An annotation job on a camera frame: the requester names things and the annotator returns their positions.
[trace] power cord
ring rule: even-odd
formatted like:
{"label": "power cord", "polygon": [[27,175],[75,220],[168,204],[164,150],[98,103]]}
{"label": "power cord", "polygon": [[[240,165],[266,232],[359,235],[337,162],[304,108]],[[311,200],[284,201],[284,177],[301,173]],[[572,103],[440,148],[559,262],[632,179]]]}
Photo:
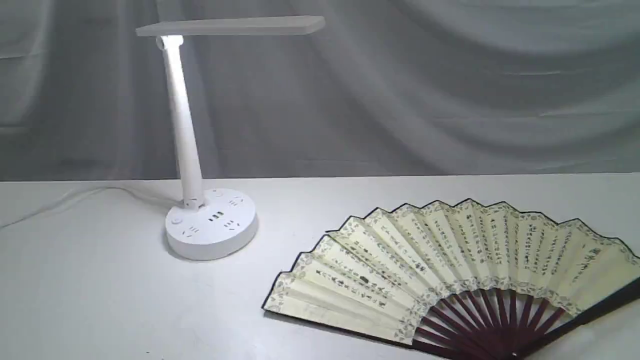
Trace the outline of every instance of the power cord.
{"label": "power cord", "polygon": [[131,188],[125,188],[122,186],[100,186],[97,188],[83,188],[83,189],[74,189],[74,190],[69,190],[67,193],[65,193],[64,195],[62,195],[58,200],[53,201],[49,204],[46,204],[44,206],[41,206],[40,208],[26,214],[23,215],[22,217],[20,217],[17,220],[14,220],[12,222],[8,222],[6,224],[0,224],[0,231],[6,229],[7,227],[10,227],[12,225],[15,224],[19,224],[21,222],[27,221],[33,217],[36,217],[40,214],[43,213],[47,213],[50,211],[53,211],[55,209],[60,208],[62,205],[65,205],[66,203],[68,203],[69,201],[76,199],[78,197],[81,197],[79,200],[77,200],[75,203],[71,204],[70,206],[67,206],[66,208],[64,208],[63,210],[61,210],[60,212],[64,212],[68,209],[70,209],[71,207],[73,207],[73,205],[77,204],[79,201],[87,198],[87,197],[91,197],[93,195],[96,195],[98,193],[101,193],[103,191],[106,190],[121,190],[124,191],[126,193],[128,193],[131,197],[133,197],[136,200],[142,201],[145,204],[150,204],[153,206],[159,206],[162,208],[171,208],[173,206],[179,205],[180,202],[173,200],[173,199],[169,199],[166,197],[157,197],[155,195],[151,195],[151,194],[144,194],[143,192],[139,191],[139,190],[134,190]]}

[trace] round lamp base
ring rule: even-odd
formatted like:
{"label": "round lamp base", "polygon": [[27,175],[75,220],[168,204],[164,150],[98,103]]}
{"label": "round lamp base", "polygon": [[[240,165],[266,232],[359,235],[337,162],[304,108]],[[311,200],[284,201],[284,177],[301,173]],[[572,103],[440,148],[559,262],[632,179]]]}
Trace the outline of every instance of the round lamp base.
{"label": "round lamp base", "polygon": [[223,258],[244,247],[258,230],[255,204],[231,189],[205,191],[198,210],[173,207],[166,216],[169,246],[192,260]]}

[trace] table surface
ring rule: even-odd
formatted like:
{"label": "table surface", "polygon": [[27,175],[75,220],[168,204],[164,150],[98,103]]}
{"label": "table surface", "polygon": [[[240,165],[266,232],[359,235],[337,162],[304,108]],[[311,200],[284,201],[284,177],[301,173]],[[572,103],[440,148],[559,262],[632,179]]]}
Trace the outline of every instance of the table surface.
{"label": "table surface", "polygon": [[[0,223],[70,189],[113,183],[0,183]],[[174,199],[178,181],[126,181]],[[323,231],[376,206],[506,200],[554,220],[579,217],[640,253],[640,174],[368,177],[206,181],[255,201],[260,229],[235,254],[179,259],[166,209],[107,190],[0,231],[0,359],[431,359],[429,355],[265,315],[276,274]],[[640,304],[535,358],[637,359]]]}

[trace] white desk lamp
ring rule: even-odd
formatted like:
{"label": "white desk lamp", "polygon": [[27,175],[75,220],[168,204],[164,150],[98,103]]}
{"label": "white desk lamp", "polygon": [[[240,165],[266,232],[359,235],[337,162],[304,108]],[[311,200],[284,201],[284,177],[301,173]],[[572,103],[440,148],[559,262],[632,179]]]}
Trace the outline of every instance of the white desk lamp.
{"label": "white desk lamp", "polygon": [[263,17],[159,22],[138,28],[141,37],[156,37],[164,55],[169,101],[182,181],[183,207],[166,216],[171,248],[194,260],[222,258],[245,246],[258,229],[255,204],[231,189],[203,191],[189,99],[182,72],[183,35],[307,35],[324,27],[320,16]]}

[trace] gray curtain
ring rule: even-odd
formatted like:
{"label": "gray curtain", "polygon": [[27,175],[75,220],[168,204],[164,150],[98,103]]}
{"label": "gray curtain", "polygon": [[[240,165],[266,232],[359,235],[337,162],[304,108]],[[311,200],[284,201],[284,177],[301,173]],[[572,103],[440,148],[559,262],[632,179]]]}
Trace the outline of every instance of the gray curtain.
{"label": "gray curtain", "polygon": [[175,177],[162,56],[135,27],[296,14],[327,27],[186,39],[206,177],[640,171],[636,0],[0,4],[9,12],[25,20],[0,32],[0,179]]}

